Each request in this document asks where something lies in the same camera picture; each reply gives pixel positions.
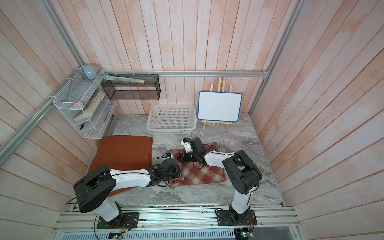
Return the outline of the red plaid skirt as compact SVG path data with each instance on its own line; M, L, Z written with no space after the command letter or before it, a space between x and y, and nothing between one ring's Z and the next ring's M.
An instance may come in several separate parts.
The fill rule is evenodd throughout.
M216 184L226 181L223 168L201 165L199 162L181 163L179 156L185 150L170 150L176 160L181 176L173 181L173 186Z

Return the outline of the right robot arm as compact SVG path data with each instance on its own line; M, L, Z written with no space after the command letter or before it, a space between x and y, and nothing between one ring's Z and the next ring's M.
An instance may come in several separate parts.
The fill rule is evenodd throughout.
M249 211L252 192L260 186L263 176L259 168L243 150L234 153L208 151L199 137L184 138L181 144L185 152L178 159L182 163L198 162L203 166L225 169L235 188L230 212L236 217L243 217Z

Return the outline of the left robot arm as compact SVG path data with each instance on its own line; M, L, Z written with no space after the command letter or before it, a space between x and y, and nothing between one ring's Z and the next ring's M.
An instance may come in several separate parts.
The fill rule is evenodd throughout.
M180 176L179 166L171 157L154 167L132 171L114 170L102 165L74 184L75 199L81 213L95 213L109 223L123 216L118 204L108 200L110 193L167 184Z

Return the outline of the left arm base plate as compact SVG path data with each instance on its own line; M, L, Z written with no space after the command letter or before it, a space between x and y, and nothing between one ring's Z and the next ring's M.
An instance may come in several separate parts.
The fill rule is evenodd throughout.
M138 212L122 213L110 222L107 222L102 217L99 217L96 229L135 229L138 225L139 215L140 213Z

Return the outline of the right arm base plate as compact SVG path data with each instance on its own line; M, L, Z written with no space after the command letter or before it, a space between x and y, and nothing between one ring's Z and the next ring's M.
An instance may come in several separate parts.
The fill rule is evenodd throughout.
M234 210L216 209L215 214L219 226L256 226L257 220L255 211L248 209L243 214L238 214Z

